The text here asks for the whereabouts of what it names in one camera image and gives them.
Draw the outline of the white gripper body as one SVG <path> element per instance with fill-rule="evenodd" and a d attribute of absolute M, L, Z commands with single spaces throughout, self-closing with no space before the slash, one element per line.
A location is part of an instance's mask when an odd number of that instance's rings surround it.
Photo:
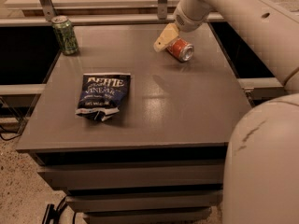
<path fill-rule="evenodd" d="M 196 30 L 207 18 L 213 7 L 203 0 L 180 0 L 174 11 L 174 22 L 182 32 Z"/>

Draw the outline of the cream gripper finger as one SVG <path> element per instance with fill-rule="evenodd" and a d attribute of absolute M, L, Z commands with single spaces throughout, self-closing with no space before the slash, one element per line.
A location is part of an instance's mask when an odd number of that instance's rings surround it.
<path fill-rule="evenodd" d="M 160 36 L 154 42 L 153 47 L 156 52 L 166 49 L 179 36 L 179 29 L 174 23 L 168 23 Z"/>

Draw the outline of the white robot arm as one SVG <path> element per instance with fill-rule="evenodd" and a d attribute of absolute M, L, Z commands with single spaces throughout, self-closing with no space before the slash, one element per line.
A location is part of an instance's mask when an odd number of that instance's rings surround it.
<path fill-rule="evenodd" d="M 299 224 L 299 19 L 269 0 L 180 0 L 155 50 L 197 29 L 211 10 L 287 92 L 255 106 L 235 126 L 224 165 L 222 224 Z"/>

